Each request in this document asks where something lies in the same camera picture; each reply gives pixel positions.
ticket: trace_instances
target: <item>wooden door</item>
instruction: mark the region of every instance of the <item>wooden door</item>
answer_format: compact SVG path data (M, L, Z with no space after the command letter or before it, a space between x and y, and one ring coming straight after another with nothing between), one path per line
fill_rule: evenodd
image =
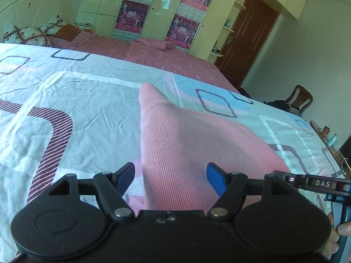
M240 87L278 14L261 0L246 0L216 66L236 87Z

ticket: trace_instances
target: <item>gray handle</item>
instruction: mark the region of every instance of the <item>gray handle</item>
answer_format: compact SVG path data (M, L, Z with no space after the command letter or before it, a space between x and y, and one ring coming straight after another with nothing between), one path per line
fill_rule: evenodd
M334 216L334 229L337 230L339 225L351 220L351 206L342 205L341 203L332 202L331 208ZM331 256L331 263L347 263L351 252L351 236L340 236L338 241L339 250Z

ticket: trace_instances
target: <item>red bedspread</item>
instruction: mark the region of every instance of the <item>red bedspread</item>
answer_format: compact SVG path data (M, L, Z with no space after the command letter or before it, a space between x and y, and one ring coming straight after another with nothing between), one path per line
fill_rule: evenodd
M162 51L150 42L128 43L115 38L95 36L80 42L74 50L163 69L239 94L214 64L178 49Z

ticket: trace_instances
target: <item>folded blanket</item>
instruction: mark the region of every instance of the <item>folded blanket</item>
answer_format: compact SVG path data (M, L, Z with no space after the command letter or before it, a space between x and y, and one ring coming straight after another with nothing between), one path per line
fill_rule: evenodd
M169 41L158 41L152 38L141 38L137 39L136 42L145 43L147 45L156 47L157 49L162 50L164 52L175 48L174 44Z
M209 162L255 179L273 170L288 172L281 158L242 124L181 109L150 83L142 85L139 102L147 209L208 211L218 199L206 178Z

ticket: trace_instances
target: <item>chair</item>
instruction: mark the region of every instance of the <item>chair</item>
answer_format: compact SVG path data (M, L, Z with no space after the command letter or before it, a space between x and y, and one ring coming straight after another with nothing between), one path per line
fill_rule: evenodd
M292 99L295 96L296 91L298 89L300 90L299 94L297 95L296 99L292 102ZM306 101L308 101L308 102L302 108L300 108L300 106L303 105ZM287 104L291 104L294 107L299 107L301 114L304 110L306 110L311 105L312 101L313 101L313 97L312 97L311 93L308 92L304 87L302 87L300 85L297 85L295 87L295 89L293 90L292 94L290 95L290 97L285 100L285 102Z

